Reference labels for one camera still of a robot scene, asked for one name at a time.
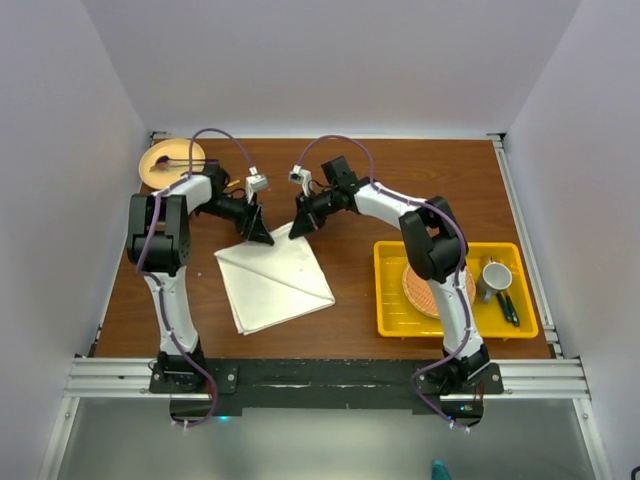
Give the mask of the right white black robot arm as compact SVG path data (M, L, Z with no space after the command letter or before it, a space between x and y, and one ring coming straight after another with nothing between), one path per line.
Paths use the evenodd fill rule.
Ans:
M444 358L425 368L459 393L469 392L490 363L475 324L467 293L468 244L448 203L400 194L372 178L358 178L344 157L322 165L328 186L312 188L311 172L296 164L288 179L302 187L296 196L296 217L289 237L296 239L321 229L339 211L381 220L402 235L408 263L430 288L443 328Z

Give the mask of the white cloth napkin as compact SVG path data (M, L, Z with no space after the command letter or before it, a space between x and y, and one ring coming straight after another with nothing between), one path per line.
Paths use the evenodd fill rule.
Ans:
M271 232L275 244L244 242L215 252L232 317L250 335L335 304L318 260L292 224Z

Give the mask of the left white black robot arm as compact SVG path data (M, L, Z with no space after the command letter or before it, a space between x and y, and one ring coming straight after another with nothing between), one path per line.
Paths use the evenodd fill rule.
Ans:
M154 194L130 199L126 253L149 287L160 330L154 380L180 391L212 390L186 288L191 256L189 219L205 213L233 223L242 239L272 246L257 193L268 186L255 167L245 179L244 195L227 190L230 176L219 164L186 173Z

